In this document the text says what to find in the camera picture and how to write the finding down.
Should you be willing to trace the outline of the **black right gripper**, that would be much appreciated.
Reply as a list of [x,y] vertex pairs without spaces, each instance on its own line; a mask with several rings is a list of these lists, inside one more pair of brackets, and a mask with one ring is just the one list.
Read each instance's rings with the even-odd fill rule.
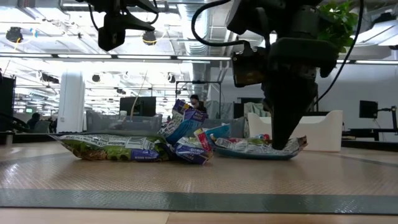
[[271,114],[272,147],[282,150],[317,95],[317,72],[328,76],[338,59],[329,41],[282,37],[266,45],[263,107]]

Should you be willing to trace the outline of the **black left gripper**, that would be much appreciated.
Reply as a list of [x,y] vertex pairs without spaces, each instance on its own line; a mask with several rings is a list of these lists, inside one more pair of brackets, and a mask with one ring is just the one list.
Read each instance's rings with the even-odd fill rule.
[[[103,26],[98,31],[98,45],[105,51],[110,51],[124,43],[126,29],[154,31],[155,28],[127,12],[127,6],[133,1],[127,0],[76,0],[86,2],[91,20],[92,12],[104,12]],[[134,5],[147,12],[158,13],[157,7],[149,0],[135,0]]]

